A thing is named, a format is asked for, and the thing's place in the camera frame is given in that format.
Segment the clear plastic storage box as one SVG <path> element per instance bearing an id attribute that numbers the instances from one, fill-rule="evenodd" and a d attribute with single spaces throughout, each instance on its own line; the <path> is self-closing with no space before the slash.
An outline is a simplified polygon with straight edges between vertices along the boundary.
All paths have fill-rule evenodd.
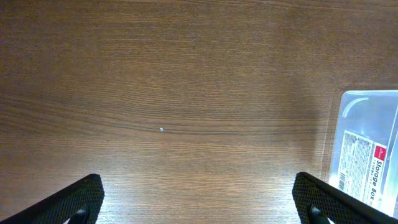
<path id="1" fill-rule="evenodd" d="M 397 215 L 397 90 L 342 94 L 328 183 L 390 217 Z"/>

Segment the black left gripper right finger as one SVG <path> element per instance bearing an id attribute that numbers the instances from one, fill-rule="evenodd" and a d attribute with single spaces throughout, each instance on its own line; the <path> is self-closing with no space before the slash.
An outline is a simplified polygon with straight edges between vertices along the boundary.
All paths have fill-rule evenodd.
<path id="1" fill-rule="evenodd" d="M 292 196 L 299 219 L 304 224 L 397 224 L 397 219 L 306 172 L 296 174 Z"/>

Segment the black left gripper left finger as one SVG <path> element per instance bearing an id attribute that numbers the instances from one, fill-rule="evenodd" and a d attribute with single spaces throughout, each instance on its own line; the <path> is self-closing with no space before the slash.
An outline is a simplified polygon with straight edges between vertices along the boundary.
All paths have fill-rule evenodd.
<path id="1" fill-rule="evenodd" d="M 95 224 L 104 200 L 98 174 L 90 174 L 5 219 L 2 223 L 84 223 Z"/>

